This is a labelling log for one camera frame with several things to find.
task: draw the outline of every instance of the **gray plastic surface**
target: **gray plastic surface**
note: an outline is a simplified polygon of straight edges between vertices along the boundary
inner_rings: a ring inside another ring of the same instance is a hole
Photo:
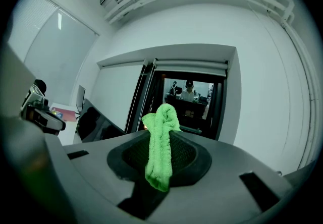
[[[66,153],[86,150],[88,155],[71,160],[74,170],[86,180],[89,188],[117,205],[131,196],[133,183],[118,179],[106,162],[109,151],[142,132],[92,143],[69,145]],[[206,175],[193,186],[171,188],[168,196],[148,218],[154,223],[237,223],[261,214],[261,210],[242,183],[239,175],[254,172],[279,197],[292,189],[274,171],[245,151],[226,143],[189,133],[185,138],[204,146],[212,155]],[[109,205],[118,212],[117,207]]]

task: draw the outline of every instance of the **black mesh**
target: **black mesh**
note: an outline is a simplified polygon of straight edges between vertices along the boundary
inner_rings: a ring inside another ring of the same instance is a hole
[[[145,171],[149,157],[149,139],[135,143],[122,153],[123,160],[140,173]],[[171,152],[172,152],[172,169],[173,174],[188,166],[196,157],[196,150],[193,146],[173,137],[170,134]]]

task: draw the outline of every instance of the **green towel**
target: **green towel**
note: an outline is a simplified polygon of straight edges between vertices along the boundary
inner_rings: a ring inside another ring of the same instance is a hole
[[[172,105],[162,104],[157,113],[142,118],[150,132],[149,160],[145,177],[154,188],[167,192],[172,170],[172,155],[169,131],[180,131],[176,111]]]

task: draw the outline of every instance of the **desk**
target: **desk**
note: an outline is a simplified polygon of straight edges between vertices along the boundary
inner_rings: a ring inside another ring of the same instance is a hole
[[[53,103],[51,104],[50,109],[52,109],[53,107],[71,110],[78,113],[76,106]],[[77,137],[75,137],[75,131],[78,121],[79,120],[77,119],[76,122],[66,122],[65,130],[60,131],[60,133],[58,134],[58,138],[63,146],[72,145],[74,143],[74,139],[77,141],[76,143],[79,143],[79,140],[77,139]]]

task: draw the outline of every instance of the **cap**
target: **cap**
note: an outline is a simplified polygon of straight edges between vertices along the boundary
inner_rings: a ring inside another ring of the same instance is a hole
[[[193,86],[193,81],[186,81],[186,86]]]

